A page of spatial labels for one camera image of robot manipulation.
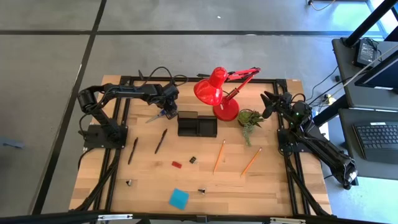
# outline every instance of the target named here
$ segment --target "lamp shade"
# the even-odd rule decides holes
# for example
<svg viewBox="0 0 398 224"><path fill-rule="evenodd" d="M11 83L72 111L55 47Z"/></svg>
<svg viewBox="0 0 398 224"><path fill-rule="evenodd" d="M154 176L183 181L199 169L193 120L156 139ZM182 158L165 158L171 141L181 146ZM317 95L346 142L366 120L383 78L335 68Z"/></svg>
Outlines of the lamp shade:
<svg viewBox="0 0 398 224"><path fill-rule="evenodd" d="M227 78L225 68L217 67L210 78L201 80L193 87L193 92L200 101L208 105L219 105L223 99L222 85Z"/></svg>

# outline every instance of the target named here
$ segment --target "wooden tabletop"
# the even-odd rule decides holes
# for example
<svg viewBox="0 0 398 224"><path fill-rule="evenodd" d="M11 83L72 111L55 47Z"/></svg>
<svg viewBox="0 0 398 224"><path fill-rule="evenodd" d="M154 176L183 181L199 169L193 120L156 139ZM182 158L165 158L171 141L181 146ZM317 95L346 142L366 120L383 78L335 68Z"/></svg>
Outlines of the wooden tabletop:
<svg viewBox="0 0 398 224"><path fill-rule="evenodd" d="M106 75L103 84L118 84L120 78L118 75ZM287 83L292 94L303 92L301 81L287 80ZM195 97L194 84L188 82L178 87L178 110L213 115L211 106L205 105ZM225 83L223 89L230 91L238 85ZM273 92L272 85L248 83L235 99L241 109L248 108L262 113L264 104L259 95L264 90ZM108 116L113 113L114 102L115 100L110 101L104 108ZM123 107L124 100L121 103L118 123L121 122ZM275 113L261 123L262 128L255 128L251 135L252 146L248 147L242 135L242 127L236 120L218 120L217 138L178 137L177 118L168 120L162 117L145 123L159 111L155 105L148 106L142 100L131 100L127 119L129 132L126 147L121 152L111 206L113 212L278 216L292 214L284 158L277 150L278 120ZM154 154L166 128L168 131L162 146L159 152ZM128 165L127 161L136 137L139 138L136 151L131 164ZM213 175L213 168L224 139L224 152L218 170ZM240 177L260 147L263 150L246 175ZM309 153L300 155L307 188L322 208L330 213L320 161ZM96 185L103 156L104 149L94 149L83 158L70 208L79 206ZM189 163L193 156L197 158L196 164ZM181 163L182 168L172 166L172 161ZM132 180L130 187L126 184L129 179ZM169 205L170 196L175 188L189 193L185 210ZM198 189L202 188L206 188L205 195L198 192ZM107 189L108 186L104 188L100 208L104 207ZM303 212L297 186L296 195L299 211Z"/></svg>

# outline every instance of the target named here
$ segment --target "yellow pencil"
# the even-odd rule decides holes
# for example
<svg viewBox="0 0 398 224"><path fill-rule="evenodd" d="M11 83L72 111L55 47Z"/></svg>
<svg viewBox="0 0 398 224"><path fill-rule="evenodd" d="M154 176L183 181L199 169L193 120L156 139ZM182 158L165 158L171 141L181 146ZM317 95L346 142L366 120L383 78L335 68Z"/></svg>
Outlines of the yellow pencil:
<svg viewBox="0 0 398 224"><path fill-rule="evenodd" d="M216 170L217 170L218 163L220 162L221 153L223 153L223 149L224 149L224 143L225 143L225 139L224 139L224 141L223 141L223 144L221 145L220 153L218 153L218 158L217 158L217 161L216 161L216 165L214 166L213 175L214 175L214 173L215 173Z"/></svg>
<svg viewBox="0 0 398 224"><path fill-rule="evenodd" d="M248 169L250 168L251 164L254 162L254 160L255 160L256 157L258 156L259 152L261 151L261 149L262 149L262 148L260 147L260 149L259 149L259 150L256 152L256 154L253 156L253 159L251 159L251 161L249 162L249 164L246 166L246 168L245 168L244 171L242 172L241 177L242 177L243 174L246 173L246 171L248 171Z"/></svg>

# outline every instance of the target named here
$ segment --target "concrete floor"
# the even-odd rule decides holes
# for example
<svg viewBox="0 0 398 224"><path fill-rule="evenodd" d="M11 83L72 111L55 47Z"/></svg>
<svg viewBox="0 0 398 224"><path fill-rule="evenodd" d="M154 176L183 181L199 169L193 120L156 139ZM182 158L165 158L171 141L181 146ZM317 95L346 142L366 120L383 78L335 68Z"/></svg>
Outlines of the concrete floor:
<svg viewBox="0 0 398 224"><path fill-rule="evenodd" d="M2 0L0 29L91 29L99 4L99 0ZM321 7L327 3L316 4ZM250 4L238 0L113 0L106 5L99 29L354 30L369 13L363 2L336 2L317 12L305 1L289 0L251 0ZM29 212L87 40L87 36L0 35L0 100L4 105L0 109L0 136L26 145L21 150L0 146L2 217ZM301 79L305 94L310 95L312 87L336 67L331 40L299 36L97 36L81 88L100 84L103 75L137 75L138 69L148 75L159 65L188 76L210 73L217 66L228 70L258 66L262 68L259 78ZM315 95L331 85L332 79L327 80ZM83 144L77 134L81 115L75 105L46 199L46 213L68 209ZM362 179L363 184L349 192L333 179L326 180L333 213L343 218L398 222L391 209L398 200L390 200L387 191L376 191L380 185L397 186L398 182ZM378 199L378 203L369 202L369 198Z"/></svg>

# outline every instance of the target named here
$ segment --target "red eraser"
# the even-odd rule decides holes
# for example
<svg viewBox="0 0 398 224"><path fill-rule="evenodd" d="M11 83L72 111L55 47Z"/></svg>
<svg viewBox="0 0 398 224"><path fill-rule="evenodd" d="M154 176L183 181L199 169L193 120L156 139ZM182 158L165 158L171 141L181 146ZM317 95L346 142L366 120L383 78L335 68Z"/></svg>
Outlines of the red eraser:
<svg viewBox="0 0 398 224"><path fill-rule="evenodd" d="M181 166L182 166L182 165L179 164L178 162L173 161L172 166L175 166L175 167L181 169Z"/></svg>

